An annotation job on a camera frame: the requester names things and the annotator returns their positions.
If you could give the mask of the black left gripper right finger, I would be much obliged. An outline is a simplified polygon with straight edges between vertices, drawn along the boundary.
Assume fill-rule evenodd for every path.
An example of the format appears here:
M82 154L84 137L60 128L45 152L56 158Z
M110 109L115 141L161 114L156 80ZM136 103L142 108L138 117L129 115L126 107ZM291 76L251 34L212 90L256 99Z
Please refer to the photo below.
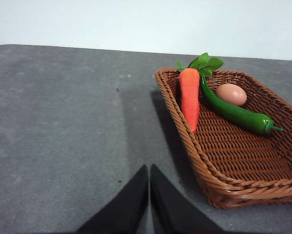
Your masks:
M151 200L169 234L223 234L224 231L190 203L156 166L150 169Z

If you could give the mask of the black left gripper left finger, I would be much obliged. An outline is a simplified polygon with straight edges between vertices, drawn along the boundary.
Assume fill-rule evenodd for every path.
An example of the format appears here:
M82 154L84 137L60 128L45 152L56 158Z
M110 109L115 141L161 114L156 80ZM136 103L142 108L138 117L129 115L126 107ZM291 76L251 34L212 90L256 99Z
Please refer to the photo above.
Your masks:
M83 224L78 234L134 234L148 206L148 168L140 167L122 190Z

